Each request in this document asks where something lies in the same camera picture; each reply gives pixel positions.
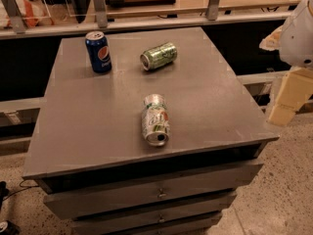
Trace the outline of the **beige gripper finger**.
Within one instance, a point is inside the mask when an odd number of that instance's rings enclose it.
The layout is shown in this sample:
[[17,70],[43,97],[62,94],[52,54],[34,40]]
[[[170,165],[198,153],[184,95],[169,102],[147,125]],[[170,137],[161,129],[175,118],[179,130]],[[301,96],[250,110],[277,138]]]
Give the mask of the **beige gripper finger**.
[[313,70],[293,67],[282,78],[267,121],[277,126],[286,126],[312,95]]

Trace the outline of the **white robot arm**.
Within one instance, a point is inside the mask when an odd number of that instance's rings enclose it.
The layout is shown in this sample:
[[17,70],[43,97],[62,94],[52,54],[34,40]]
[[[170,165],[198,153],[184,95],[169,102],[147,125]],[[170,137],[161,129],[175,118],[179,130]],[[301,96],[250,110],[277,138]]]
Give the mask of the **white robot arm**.
[[313,0],[301,0],[285,22],[263,38],[259,47],[279,51],[291,66],[271,100],[268,121],[286,126],[313,95]]

